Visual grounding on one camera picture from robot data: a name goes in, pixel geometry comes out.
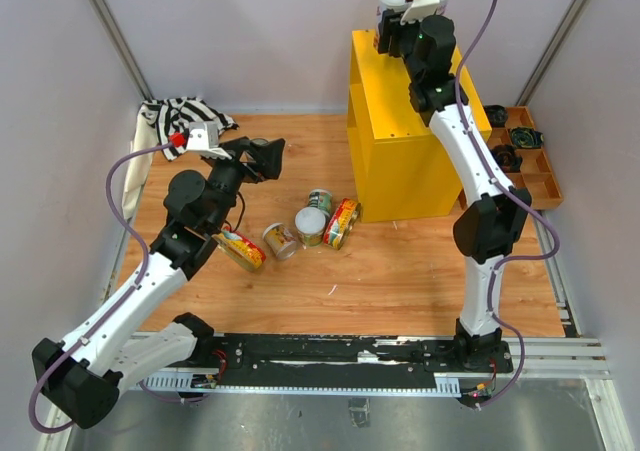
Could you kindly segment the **dark brown can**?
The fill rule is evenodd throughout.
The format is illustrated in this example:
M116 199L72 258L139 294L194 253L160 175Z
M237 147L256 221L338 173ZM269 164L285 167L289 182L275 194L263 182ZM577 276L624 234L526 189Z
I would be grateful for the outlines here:
M270 142L264 138L256 138L251 140L251 145L256 149L265 148L270 145Z

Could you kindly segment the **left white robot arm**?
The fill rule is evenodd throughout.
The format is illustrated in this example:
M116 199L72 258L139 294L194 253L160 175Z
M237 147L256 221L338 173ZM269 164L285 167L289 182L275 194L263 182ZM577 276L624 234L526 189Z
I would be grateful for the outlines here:
M236 206L245 183L279 178L284 139L241 137L219 142L194 132L171 135L161 150L182 147L211 168L208 176L187 170L170 182L164 200L165 226L152 244L142 244L142 260L103 305L60 341L42 339L32 351L37 383L30 396L32 426L46 434L55 428L36 416L46 397L71 424L90 429L119 398L148 376L174 363L200 367L214 354L214 330L186 313L137 343L131 335L168 297L186 285L213 254L215 239Z

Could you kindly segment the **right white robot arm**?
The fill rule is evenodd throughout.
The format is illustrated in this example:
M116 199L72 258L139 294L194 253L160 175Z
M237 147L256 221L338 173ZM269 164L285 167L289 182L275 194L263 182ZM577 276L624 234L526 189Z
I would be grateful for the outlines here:
M386 9L375 47L403 61L410 103L444 147L463 186L467 208L454 223L453 236L465 258L465 300L451 353L460 368L474 371L505 351L497 311L502 266L520 239L532 198L513 185L482 139L461 86L462 68L453 63L452 20L432 14L406 23L401 12Z

